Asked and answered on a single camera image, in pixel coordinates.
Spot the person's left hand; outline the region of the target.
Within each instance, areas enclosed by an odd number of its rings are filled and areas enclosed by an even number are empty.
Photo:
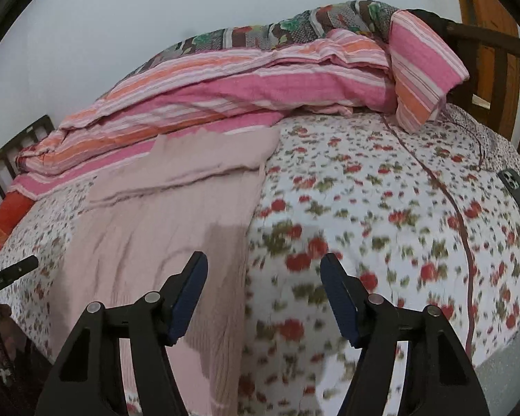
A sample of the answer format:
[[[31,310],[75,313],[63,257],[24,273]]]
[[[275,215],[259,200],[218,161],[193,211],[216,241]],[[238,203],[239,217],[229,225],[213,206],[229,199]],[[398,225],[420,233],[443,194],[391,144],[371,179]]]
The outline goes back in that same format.
[[[8,388],[14,384],[13,367],[6,365],[6,359],[14,363],[17,351],[24,350],[25,335],[11,318],[9,305],[0,303],[0,336],[3,349],[0,348],[0,381]]]

